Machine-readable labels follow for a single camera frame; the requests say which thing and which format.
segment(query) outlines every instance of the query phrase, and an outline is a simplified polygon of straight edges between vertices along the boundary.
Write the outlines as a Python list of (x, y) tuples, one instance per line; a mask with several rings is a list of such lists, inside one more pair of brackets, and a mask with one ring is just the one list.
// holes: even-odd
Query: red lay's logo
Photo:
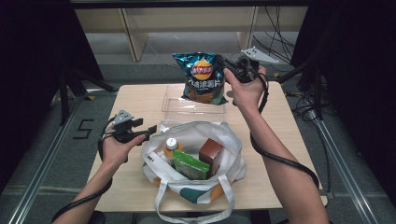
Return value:
[(213, 66), (211, 63), (201, 60), (194, 65), (192, 73), (194, 74), (194, 77), (199, 80), (207, 80), (210, 75), (212, 75), (212, 69)]

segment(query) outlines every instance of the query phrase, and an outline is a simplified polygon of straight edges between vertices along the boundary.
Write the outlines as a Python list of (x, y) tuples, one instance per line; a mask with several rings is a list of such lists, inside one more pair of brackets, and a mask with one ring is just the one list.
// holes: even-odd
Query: lay's potato chip bag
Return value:
[(174, 53), (173, 57), (186, 76), (183, 98), (212, 105), (227, 103), (225, 78), (215, 53)]

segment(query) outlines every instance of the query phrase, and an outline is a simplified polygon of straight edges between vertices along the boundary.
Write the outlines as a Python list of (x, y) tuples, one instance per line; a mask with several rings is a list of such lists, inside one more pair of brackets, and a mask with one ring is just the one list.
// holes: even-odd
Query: white tote bag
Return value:
[[(164, 120), (162, 128), (174, 121)], [(241, 157), (242, 143), (227, 127), (226, 123), (216, 124), (195, 121), (165, 128), (166, 132), (151, 136), (142, 148), (143, 172), (151, 183), (159, 187), (155, 209), (161, 219), (172, 223), (212, 223), (231, 215), (234, 196), (231, 184), (246, 175), (246, 165)], [(166, 139), (175, 137), (183, 145), (183, 150), (198, 158), (199, 149), (211, 138), (224, 146), (220, 167), (216, 174), (207, 180), (189, 180), (162, 159)], [(160, 203), (167, 189), (172, 190), (191, 203), (211, 203), (224, 194), (229, 208), (206, 217), (167, 217), (160, 212)]]

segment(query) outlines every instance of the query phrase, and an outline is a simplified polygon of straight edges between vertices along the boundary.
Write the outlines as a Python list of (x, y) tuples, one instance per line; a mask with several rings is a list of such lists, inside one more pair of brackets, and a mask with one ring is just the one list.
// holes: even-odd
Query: finger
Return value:
[(106, 131), (113, 130), (113, 129), (114, 129), (114, 125), (113, 125), (113, 124), (110, 124), (110, 125), (106, 128)]
[(260, 65), (259, 66), (259, 73), (261, 73), (263, 75), (267, 75), (267, 69), (264, 66)]
[(235, 77), (235, 75), (233, 74), (233, 72), (230, 71), (230, 69), (224, 68), (223, 72), (224, 72), (225, 78), (227, 78), (227, 81), (228, 81), (231, 85), (235, 85), (235, 84), (240, 83), (239, 80), (236, 79), (236, 77)]
[(131, 148), (139, 145), (140, 143), (142, 143), (145, 139), (146, 139), (146, 135), (141, 134), (141, 135), (135, 137), (134, 139), (132, 139), (131, 141), (129, 141), (128, 143), (125, 143), (125, 145), (127, 145), (128, 148), (131, 149)]
[(114, 137), (115, 130), (113, 130), (112, 128), (109, 128), (105, 131), (105, 136), (103, 137), (104, 139), (108, 138), (108, 137)]

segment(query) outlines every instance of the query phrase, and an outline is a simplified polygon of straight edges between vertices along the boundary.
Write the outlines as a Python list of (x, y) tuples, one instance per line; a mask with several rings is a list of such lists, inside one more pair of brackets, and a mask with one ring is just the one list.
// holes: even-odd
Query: orange juice bottle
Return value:
[(175, 167), (175, 163), (173, 161), (173, 153), (174, 150), (183, 150), (183, 146), (176, 140), (176, 138), (168, 138), (166, 140), (165, 150), (163, 154), (165, 154), (166, 159), (168, 160), (169, 165)]

